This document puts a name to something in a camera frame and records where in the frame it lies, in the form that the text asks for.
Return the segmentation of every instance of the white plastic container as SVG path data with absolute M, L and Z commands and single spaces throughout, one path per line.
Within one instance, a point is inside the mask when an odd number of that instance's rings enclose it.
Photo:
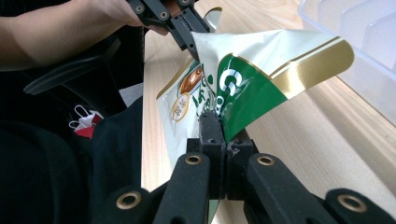
M 353 46 L 355 62 L 339 77 L 396 125 L 396 0 L 302 0 L 299 15 L 305 29 Z

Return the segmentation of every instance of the green printed stripe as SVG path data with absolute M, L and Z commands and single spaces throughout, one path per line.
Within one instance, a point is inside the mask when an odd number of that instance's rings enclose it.
M 242 78 L 238 86 L 238 76 L 220 81 L 221 76 L 232 74 L 233 70 Z M 233 96 L 231 86 L 236 86 Z M 218 106 L 223 103 L 220 117 L 226 142 L 253 120 L 288 100 L 260 69 L 233 55 L 225 56 L 219 63 L 217 96 Z

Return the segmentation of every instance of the black clamp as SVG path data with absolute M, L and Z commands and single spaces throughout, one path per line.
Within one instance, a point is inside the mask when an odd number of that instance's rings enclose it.
M 160 0 L 128 0 L 134 13 L 146 25 L 156 25 L 169 31 L 181 50 L 188 49 L 198 59 L 191 32 L 208 33 L 209 27 L 193 8 L 194 0 L 177 0 L 180 13 L 172 17 Z
M 114 192 L 94 223 L 207 223 L 208 201 L 224 198 L 244 202 L 248 223 L 396 223 L 353 190 L 311 194 L 280 159 L 258 153 L 245 130 L 225 144 L 214 111 L 200 117 L 199 130 L 167 183 Z

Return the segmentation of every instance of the green and gold packaging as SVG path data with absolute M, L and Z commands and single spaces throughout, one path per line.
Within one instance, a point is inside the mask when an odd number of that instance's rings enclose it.
M 276 106 L 345 70 L 353 50 L 337 36 L 301 30 L 193 34 L 201 63 L 188 62 L 159 93 L 172 164 L 198 137 L 198 118 L 216 110 L 229 142 Z

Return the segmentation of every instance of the wooden surface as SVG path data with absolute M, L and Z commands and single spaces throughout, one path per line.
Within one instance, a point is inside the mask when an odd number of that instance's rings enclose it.
M 222 7 L 217 33 L 302 28 L 299 1 L 201 0 L 197 11 Z M 146 38 L 142 185 L 154 190 L 172 173 L 157 93 L 185 62 L 171 35 Z M 263 115 L 247 127 L 261 152 L 279 157 L 312 193 L 349 188 L 396 217 L 396 129 L 338 77 Z M 242 203 L 222 201 L 213 223 L 246 223 Z

